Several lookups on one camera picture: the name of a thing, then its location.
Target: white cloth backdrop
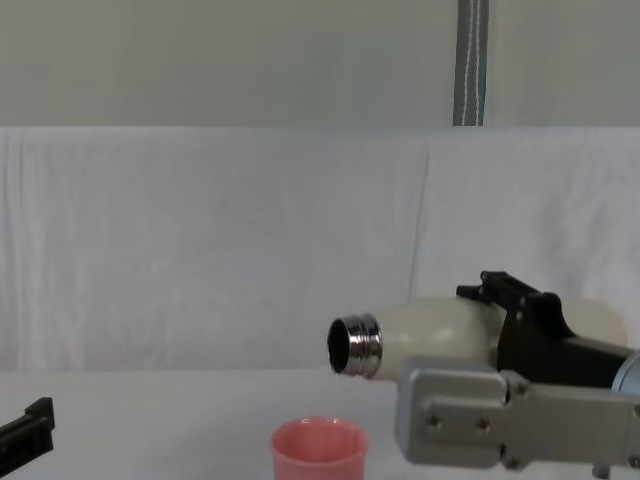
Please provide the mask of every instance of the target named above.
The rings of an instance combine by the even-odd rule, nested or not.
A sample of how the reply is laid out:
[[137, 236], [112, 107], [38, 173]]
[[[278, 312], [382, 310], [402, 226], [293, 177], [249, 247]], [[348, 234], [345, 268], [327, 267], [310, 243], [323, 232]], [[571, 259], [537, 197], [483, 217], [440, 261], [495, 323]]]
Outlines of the white cloth backdrop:
[[639, 157], [624, 129], [4, 129], [0, 369], [319, 366], [334, 316], [494, 268], [640, 344]]
[[419, 133], [0, 131], [0, 367], [301, 367], [404, 302]]

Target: metal bracket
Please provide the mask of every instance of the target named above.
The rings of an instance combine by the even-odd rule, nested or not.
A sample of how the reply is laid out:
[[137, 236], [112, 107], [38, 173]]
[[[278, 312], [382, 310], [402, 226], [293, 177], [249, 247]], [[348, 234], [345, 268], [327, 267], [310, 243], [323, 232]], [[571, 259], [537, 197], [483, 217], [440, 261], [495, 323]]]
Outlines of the metal bracket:
[[539, 385], [485, 365], [416, 358], [398, 383], [395, 433], [404, 456], [418, 464], [640, 468], [639, 417], [640, 396]]

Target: gray wall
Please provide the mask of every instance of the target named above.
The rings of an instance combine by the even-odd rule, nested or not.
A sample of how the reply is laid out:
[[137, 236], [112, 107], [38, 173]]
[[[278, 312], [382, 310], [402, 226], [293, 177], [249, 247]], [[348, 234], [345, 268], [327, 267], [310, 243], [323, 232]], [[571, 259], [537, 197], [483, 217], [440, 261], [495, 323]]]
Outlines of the gray wall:
[[640, 2], [491, 0], [485, 125], [640, 125]]
[[446, 126], [451, 0], [3, 0], [0, 124]]

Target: pink cup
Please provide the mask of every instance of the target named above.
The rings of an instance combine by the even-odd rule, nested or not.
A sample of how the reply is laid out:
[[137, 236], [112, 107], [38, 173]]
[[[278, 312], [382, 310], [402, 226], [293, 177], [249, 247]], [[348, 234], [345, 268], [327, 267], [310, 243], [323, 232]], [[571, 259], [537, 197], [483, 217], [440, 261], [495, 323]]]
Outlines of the pink cup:
[[271, 436], [275, 480], [363, 480], [368, 447], [364, 430], [346, 420], [292, 420]]

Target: screw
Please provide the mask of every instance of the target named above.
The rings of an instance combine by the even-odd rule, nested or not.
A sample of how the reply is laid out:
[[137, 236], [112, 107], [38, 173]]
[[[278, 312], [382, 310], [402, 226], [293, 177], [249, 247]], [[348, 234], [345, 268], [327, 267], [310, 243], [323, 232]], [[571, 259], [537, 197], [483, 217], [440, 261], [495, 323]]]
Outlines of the screw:
[[487, 433], [490, 428], [491, 424], [486, 418], [481, 418], [476, 422], [476, 429], [478, 430], [478, 433]]
[[524, 397], [529, 391], [529, 386], [526, 383], [517, 383], [513, 388], [513, 391], [516, 393], [516, 395]]
[[504, 464], [507, 470], [518, 470], [521, 465], [522, 462], [517, 458], [511, 458]]
[[432, 431], [440, 430], [442, 428], [442, 420], [437, 415], [429, 415], [427, 417], [427, 427]]

